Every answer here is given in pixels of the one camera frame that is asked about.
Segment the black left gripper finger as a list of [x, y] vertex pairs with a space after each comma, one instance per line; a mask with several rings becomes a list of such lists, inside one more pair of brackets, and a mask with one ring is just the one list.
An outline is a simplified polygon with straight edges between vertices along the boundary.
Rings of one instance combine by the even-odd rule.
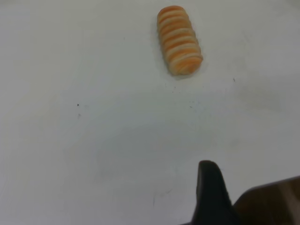
[[210, 160], [199, 162], [196, 205], [189, 225], [241, 225], [230, 200], [222, 172]]

